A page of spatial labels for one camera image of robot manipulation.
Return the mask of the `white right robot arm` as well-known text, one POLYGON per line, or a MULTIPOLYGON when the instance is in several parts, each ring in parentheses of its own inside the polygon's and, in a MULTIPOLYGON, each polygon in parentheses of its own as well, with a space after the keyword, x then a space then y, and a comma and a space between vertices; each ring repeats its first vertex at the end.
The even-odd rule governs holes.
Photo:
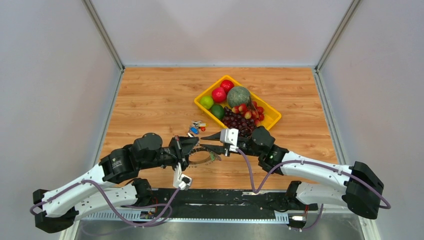
POLYGON ((275 144, 275 138, 263 126, 250 136, 238 136, 237 129, 222 129, 205 137, 221 145, 203 144, 202 147, 228 157, 231 153, 244 158, 258 158, 258 165, 266 171, 261 184, 271 174, 296 176, 313 181, 292 182, 286 190, 285 201, 292 209, 301 205, 327 204, 348 208, 352 213, 375 220, 380 209, 392 206, 383 197, 384 184, 365 163, 333 164, 299 155, 275 144))

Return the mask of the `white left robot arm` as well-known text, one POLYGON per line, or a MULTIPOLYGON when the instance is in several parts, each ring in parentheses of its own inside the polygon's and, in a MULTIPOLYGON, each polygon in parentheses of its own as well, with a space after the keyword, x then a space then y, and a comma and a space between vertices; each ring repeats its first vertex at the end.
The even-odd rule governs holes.
POLYGON ((174 136, 168 146, 156 133, 146 133, 132 144, 113 150, 93 168, 54 190, 33 192, 35 227, 57 233, 71 227, 87 215, 117 207, 156 207, 147 179, 139 178, 145 169, 172 167, 173 185, 179 190, 190 187, 192 179, 182 172, 189 166, 191 151, 198 137, 174 136))

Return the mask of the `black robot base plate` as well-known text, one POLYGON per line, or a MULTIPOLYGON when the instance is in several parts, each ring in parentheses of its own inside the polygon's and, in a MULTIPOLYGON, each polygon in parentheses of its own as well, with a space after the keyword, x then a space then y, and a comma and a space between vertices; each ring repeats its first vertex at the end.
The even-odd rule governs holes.
POLYGON ((199 220, 271 220, 276 214, 304 212, 307 206, 284 190, 189 189, 170 204, 171 218, 199 220))

